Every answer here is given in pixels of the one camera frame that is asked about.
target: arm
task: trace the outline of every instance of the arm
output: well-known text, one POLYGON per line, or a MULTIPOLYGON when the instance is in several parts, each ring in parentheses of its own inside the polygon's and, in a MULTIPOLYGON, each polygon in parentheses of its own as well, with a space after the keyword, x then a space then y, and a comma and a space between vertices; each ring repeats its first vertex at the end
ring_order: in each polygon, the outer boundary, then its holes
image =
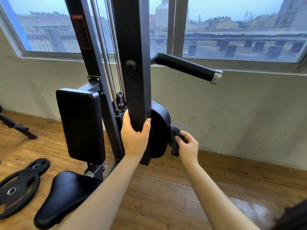
POLYGON ((188 140, 188 144, 176 136, 179 155, 211 227, 214 230, 259 230, 198 164, 198 142, 187 132, 181 131, 181 134, 188 140))
POLYGON ((123 117, 121 131, 125 156, 105 181, 62 224, 59 230, 109 230, 148 143, 150 121, 142 132, 131 127, 128 111, 123 117))

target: forearm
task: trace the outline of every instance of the forearm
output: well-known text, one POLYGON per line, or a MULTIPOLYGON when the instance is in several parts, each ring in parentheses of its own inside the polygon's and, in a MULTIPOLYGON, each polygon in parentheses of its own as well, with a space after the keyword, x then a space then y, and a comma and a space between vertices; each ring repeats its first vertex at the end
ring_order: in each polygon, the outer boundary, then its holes
POLYGON ((125 156, 59 230, 109 230, 139 161, 125 156))
POLYGON ((236 208, 198 163, 185 167, 194 192, 214 230, 259 230, 236 208))

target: glass pane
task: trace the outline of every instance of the glass pane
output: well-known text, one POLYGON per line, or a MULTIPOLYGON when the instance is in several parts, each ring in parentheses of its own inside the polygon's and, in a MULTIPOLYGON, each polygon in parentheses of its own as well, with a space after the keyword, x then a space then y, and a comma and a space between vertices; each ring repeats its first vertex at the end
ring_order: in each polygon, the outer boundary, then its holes
MULTIPOLYGON (((64 0, 1 0, 1 6, 25 50, 81 52, 64 0)), ((104 0, 98 0, 98 8, 107 52, 113 54, 104 0)), ((100 49, 95 25, 94 29, 100 49)))
POLYGON ((300 62, 307 0, 189 0, 184 58, 300 62))
POLYGON ((150 52, 166 53, 169 0, 149 0, 150 52))

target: hand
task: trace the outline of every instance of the hand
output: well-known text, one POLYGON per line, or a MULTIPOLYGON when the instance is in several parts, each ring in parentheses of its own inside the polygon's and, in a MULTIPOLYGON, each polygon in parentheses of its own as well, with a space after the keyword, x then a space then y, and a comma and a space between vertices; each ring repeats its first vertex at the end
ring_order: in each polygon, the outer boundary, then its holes
POLYGON ((175 136, 179 146, 179 156, 183 165, 186 166, 188 164, 198 163, 198 142, 193 136, 185 131, 180 131, 180 134, 188 140, 188 143, 185 143, 180 137, 175 136))
POLYGON ((122 143, 125 148, 125 156, 133 156, 140 162, 148 143, 148 137, 150 132, 150 121, 148 118, 143 125, 142 132, 136 132, 133 130, 130 122, 130 116, 128 110, 126 110, 123 117, 122 125, 122 143))

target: cable machine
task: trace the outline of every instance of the cable machine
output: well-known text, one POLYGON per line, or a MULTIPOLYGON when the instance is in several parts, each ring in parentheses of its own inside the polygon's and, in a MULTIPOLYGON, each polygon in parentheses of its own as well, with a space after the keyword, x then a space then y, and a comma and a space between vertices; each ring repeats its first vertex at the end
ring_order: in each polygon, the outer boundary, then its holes
POLYGON ((49 196, 34 218, 39 229, 49 229, 60 223, 103 182, 106 155, 102 119, 115 157, 113 168, 124 157, 120 131, 127 107, 135 131, 142 130, 147 118, 152 119, 152 130, 141 164, 148 165, 152 158, 161 157, 167 144, 173 148, 173 155, 179 155, 174 137, 185 138, 180 135, 178 127, 171 125, 168 111, 151 100, 151 64, 165 65, 214 85, 222 77, 221 71, 171 55, 159 53, 150 57, 149 0, 106 0, 121 88, 121 92, 115 93, 97 0, 90 0, 90 6, 98 41, 87 0, 65 2, 87 69, 88 83, 79 89, 57 90, 56 99, 69 155, 87 162, 88 168, 84 175, 64 171, 54 178, 49 196))

